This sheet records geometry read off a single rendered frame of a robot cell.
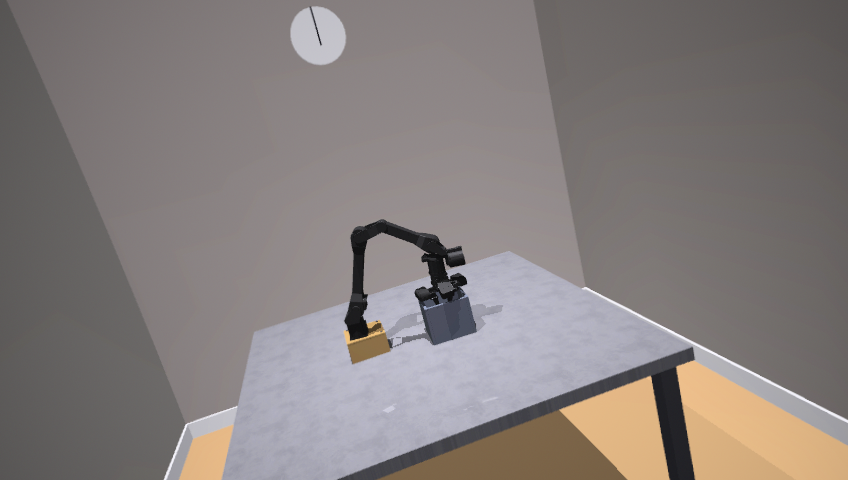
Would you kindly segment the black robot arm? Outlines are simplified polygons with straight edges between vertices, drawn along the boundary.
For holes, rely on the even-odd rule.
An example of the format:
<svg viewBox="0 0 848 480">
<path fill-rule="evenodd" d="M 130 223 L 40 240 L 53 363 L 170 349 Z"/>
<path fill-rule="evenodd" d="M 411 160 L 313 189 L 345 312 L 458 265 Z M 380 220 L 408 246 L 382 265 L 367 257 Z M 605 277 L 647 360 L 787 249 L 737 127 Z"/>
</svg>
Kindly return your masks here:
<svg viewBox="0 0 848 480">
<path fill-rule="evenodd" d="M 396 224 L 380 219 L 377 222 L 366 226 L 356 227 L 351 234 L 351 245 L 353 250 L 353 285 L 352 295 L 349 303 L 348 312 L 344 322 L 350 335 L 350 340 L 359 339 L 368 336 L 368 326 L 363 318 L 364 310 L 367 309 L 367 296 L 363 291 L 364 279 L 364 254 L 367 245 L 367 240 L 374 236 L 385 233 L 396 238 L 413 243 L 420 249 L 429 253 L 421 257 L 422 262 L 428 263 L 429 272 L 439 273 L 445 269 L 443 258 L 446 265 L 451 267 L 466 265 L 462 247 L 446 249 L 436 235 L 428 233 L 419 233 Z M 436 253 L 436 254 L 435 254 Z M 437 280 L 437 281 L 436 281 Z M 443 280 L 435 280 L 435 290 L 439 292 L 442 299 L 453 297 L 459 289 L 457 281 L 450 281 L 448 276 Z M 452 285 L 453 284 L 453 285 Z"/>
</svg>

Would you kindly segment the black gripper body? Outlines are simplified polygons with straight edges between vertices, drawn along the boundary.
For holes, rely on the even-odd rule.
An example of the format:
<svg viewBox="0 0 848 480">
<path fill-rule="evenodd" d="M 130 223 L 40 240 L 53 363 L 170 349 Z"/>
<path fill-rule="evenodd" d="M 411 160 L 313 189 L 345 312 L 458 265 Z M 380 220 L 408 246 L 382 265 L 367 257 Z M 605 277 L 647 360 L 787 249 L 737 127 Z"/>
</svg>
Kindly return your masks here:
<svg viewBox="0 0 848 480">
<path fill-rule="evenodd" d="M 416 289 L 416 290 L 415 290 L 415 292 L 414 292 L 414 293 L 415 293 L 415 296 L 416 296 L 416 297 L 417 297 L 417 298 L 418 298 L 421 302 L 424 302 L 424 301 L 429 300 L 430 298 L 432 298 L 432 297 L 435 297 L 435 296 L 436 296 L 436 290 L 435 290 L 435 280 L 436 280 L 436 279 L 439 279 L 439 281 L 441 281 L 441 280 L 443 280 L 443 279 L 444 279 L 444 277 L 445 277 L 445 276 L 447 276 L 448 274 L 447 274 L 446 270 L 444 269 L 442 272 L 439 272 L 439 273 L 431 273 L 431 272 L 429 272 L 429 275 L 430 275 L 430 277 L 431 277 L 431 284 L 432 284 L 432 286 L 433 286 L 433 287 L 426 289 L 426 288 L 423 286 L 423 287 L 421 287 L 421 288 Z M 450 280 L 450 281 L 455 281 L 455 280 L 456 280 L 456 281 L 457 281 L 457 283 L 458 283 L 458 286 L 460 286 L 460 287 L 461 287 L 461 286 L 464 286 L 464 285 L 466 285 L 466 284 L 467 284 L 467 279 L 466 279 L 466 277 L 464 277 L 464 276 L 463 276 L 462 274 L 460 274 L 460 273 L 457 273 L 457 274 L 451 275 L 449 280 Z M 437 280 L 436 280 L 436 281 L 437 281 Z"/>
</svg>

